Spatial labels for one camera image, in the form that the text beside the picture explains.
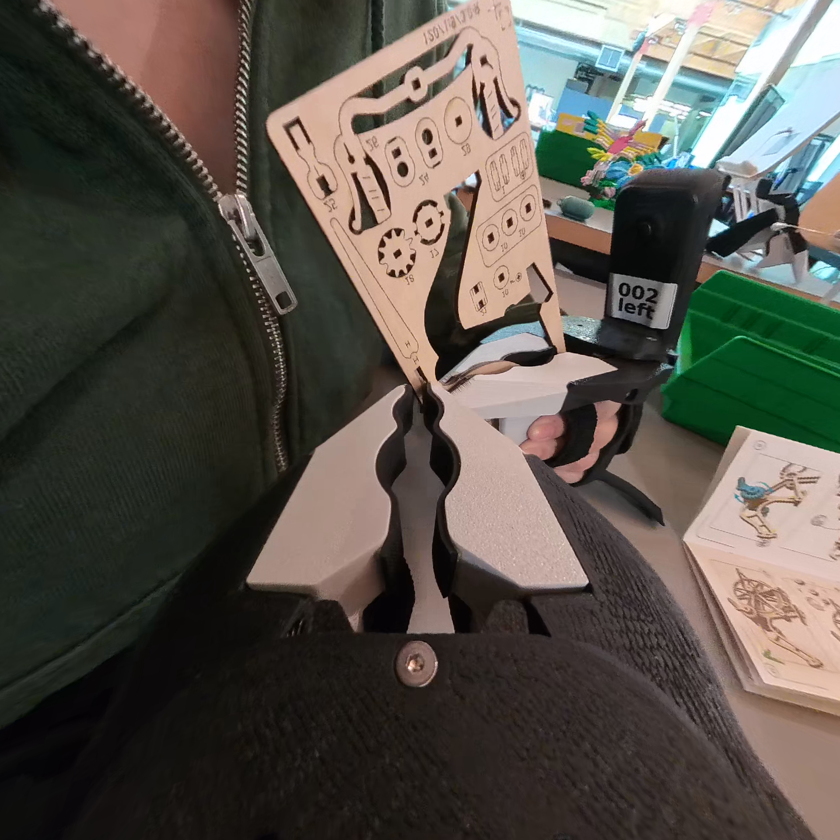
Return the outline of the illustrated instruction booklet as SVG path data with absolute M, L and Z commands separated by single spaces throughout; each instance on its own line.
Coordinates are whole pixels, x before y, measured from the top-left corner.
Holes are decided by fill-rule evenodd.
M 739 682 L 839 714 L 839 454 L 737 427 L 682 541 Z

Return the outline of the person's left hand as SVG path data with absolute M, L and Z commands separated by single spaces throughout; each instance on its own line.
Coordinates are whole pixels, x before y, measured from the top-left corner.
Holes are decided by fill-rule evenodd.
M 567 484 L 580 483 L 614 439 L 622 406 L 598 402 L 533 421 L 520 449 L 536 456 Z

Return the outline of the white and black stand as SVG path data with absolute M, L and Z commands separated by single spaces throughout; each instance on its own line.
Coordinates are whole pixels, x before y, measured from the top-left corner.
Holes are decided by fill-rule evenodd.
M 780 158 L 765 171 L 730 157 L 716 164 L 728 179 L 734 222 L 709 237 L 706 252 L 718 258 L 760 252 L 758 269 L 788 266 L 798 285 L 807 278 L 811 263 L 809 245 L 799 230 L 797 191 L 783 189 L 789 158 Z

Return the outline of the laser-cut wooden puzzle sheet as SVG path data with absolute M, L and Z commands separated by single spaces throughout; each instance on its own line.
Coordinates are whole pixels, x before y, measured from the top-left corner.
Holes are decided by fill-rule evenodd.
M 476 178 L 455 304 L 464 329 L 525 297 L 564 349 L 509 2 L 441 14 L 270 114 L 270 141 L 416 393 L 435 382 L 425 310 Z

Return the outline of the green plastic bin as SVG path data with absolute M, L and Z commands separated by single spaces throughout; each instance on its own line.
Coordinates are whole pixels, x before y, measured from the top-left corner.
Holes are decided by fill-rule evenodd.
M 839 369 L 839 311 L 791 290 L 720 270 L 692 293 L 676 370 L 687 371 L 730 340 Z
M 679 371 L 662 415 L 715 443 L 736 427 L 839 451 L 838 370 L 737 337 Z

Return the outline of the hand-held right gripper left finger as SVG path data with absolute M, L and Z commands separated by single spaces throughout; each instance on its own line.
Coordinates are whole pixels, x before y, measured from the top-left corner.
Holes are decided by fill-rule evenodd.
M 400 385 L 318 446 L 248 573 L 255 591 L 338 603 L 365 632 L 405 634 L 415 603 L 393 490 L 415 395 Z

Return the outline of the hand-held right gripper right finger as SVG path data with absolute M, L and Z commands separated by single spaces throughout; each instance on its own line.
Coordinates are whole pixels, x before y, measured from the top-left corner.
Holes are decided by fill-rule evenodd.
M 443 485 L 433 537 L 442 596 L 502 601 L 583 592 L 588 577 L 519 446 L 429 384 L 429 464 Z

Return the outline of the grey desk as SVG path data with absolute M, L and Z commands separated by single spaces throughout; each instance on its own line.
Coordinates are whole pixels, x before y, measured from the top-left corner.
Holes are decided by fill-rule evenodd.
M 649 394 L 633 446 L 611 463 L 657 504 L 660 526 L 623 495 L 597 481 L 581 495 L 643 555 L 668 587 L 698 635 L 749 744 L 816 838 L 838 832 L 839 720 L 809 708 L 745 691 L 722 646 L 682 546 L 700 509 L 723 447 L 661 416 L 659 387 Z

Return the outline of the dark green zip jacket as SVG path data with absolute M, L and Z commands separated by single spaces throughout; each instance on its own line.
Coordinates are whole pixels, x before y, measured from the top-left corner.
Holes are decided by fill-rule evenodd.
M 51 2 L 2 2 L 2 728 L 128 648 L 184 569 L 364 399 L 385 343 L 266 136 L 269 114 L 446 2 L 233 2 L 222 189 Z

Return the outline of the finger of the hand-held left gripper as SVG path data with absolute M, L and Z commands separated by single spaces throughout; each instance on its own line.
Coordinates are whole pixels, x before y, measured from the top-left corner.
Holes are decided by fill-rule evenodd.
M 501 339 L 481 343 L 457 363 L 451 375 L 462 375 L 478 365 L 505 360 L 512 354 L 554 350 L 544 337 L 534 333 L 515 333 Z
M 450 376 L 443 387 L 483 419 L 535 418 L 559 413 L 570 383 L 615 371 L 607 361 L 565 351 L 543 364 L 477 364 Z

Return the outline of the colourful toy model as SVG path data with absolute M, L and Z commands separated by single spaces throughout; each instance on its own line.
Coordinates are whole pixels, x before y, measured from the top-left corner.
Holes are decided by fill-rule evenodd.
M 591 165 L 581 177 L 581 187 L 594 204 L 613 202 L 623 184 L 645 169 L 660 166 L 668 142 L 661 133 L 645 131 L 643 120 L 620 131 L 594 111 L 586 113 L 583 132 L 589 137 L 586 153 Z

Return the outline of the green box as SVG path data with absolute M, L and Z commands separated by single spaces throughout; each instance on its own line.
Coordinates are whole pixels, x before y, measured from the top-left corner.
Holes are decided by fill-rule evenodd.
M 581 186 L 581 179 L 593 168 L 596 160 L 590 150 L 603 152 L 589 136 L 557 130 L 543 130 L 535 147 L 541 177 L 571 186 Z

